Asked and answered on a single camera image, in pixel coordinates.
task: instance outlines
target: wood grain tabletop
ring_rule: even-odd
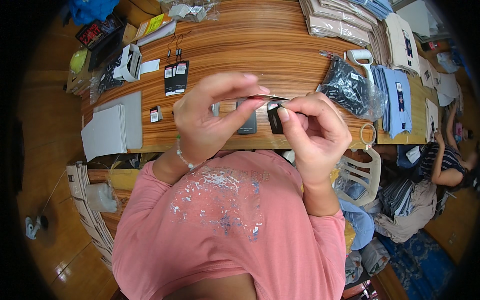
[[[360,47],[339,38],[318,38],[308,34],[297,2],[281,0],[237,0],[220,5],[219,21],[197,23],[179,22],[176,36],[181,42],[182,57],[189,60],[187,92],[203,77],[218,72],[250,72],[259,77],[259,84],[270,89],[271,94],[286,98],[304,96],[314,91],[324,79],[330,60],[318,54],[328,50],[343,54]],[[164,66],[167,65],[168,44],[173,36],[167,36],[140,47],[143,61],[160,59],[160,70],[142,74],[134,83],[125,82],[122,87],[106,91],[96,103],[82,102],[84,124],[93,115],[93,107],[118,97],[142,91],[143,147],[130,152],[163,152],[175,142],[177,130],[172,107],[182,95],[165,96]],[[175,62],[176,41],[170,62]],[[164,119],[150,123],[150,109],[160,105]],[[361,120],[337,106],[352,134],[351,148],[362,147],[360,127],[370,122]],[[235,102],[222,102],[220,116],[235,109]],[[287,149],[290,145],[282,134],[272,134],[267,117],[266,104],[257,111],[257,133],[235,133],[224,149]],[[366,128],[364,140],[372,138],[372,130]]]

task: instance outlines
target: white plastic chair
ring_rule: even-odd
[[[375,197],[377,196],[378,192],[378,185],[380,184],[380,171],[382,167],[382,162],[380,160],[380,155],[373,150],[372,148],[368,150],[363,150],[366,152],[368,155],[372,157],[372,161],[369,163],[361,163],[359,161],[353,160],[349,157],[343,156],[343,158],[349,163],[354,166],[357,166],[359,168],[367,168],[370,169],[370,172],[364,172],[360,171],[358,169],[355,169],[351,166],[345,166],[345,170],[349,171],[347,178],[353,181],[356,181],[363,185],[366,189],[364,193],[361,194],[361,196],[357,200],[353,200],[350,196],[345,194],[344,192],[340,191],[338,192],[338,197],[342,198],[343,200],[349,201],[356,206],[362,206],[367,203],[372,202],[375,200]],[[365,182],[362,178],[359,178],[357,176],[353,176],[350,174],[350,172],[353,172],[355,174],[358,174],[364,178],[368,179],[368,183]]]

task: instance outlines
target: blue shirt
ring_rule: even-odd
[[[403,131],[412,131],[410,84],[400,70],[382,69],[388,89],[390,103],[390,138]]]

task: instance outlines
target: fingernail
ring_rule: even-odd
[[[257,80],[258,77],[256,75],[250,74],[250,73],[244,73],[243,76],[247,77],[247,79],[250,80]]]
[[[261,86],[261,85],[259,85],[258,87],[259,87],[259,88],[262,90],[262,92],[264,92],[265,94],[267,94],[267,95],[270,94],[270,90],[267,89],[266,87]]]
[[[259,109],[260,107],[263,106],[263,104],[265,104],[265,101],[260,101],[260,102],[255,106],[255,109]]]
[[[290,116],[288,115],[288,111],[286,108],[278,108],[277,113],[278,113],[278,117],[282,122],[286,122],[290,119]]]

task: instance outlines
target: beaded bracelet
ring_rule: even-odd
[[[180,157],[180,159],[190,168],[190,169],[193,169],[197,166],[199,166],[200,164],[198,165],[194,165],[192,163],[189,163],[188,161],[185,160],[185,158],[183,158],[183,156],[181,155],[181,150],[180,150],[180,136],[178,135],[177,136],[177,155]]]

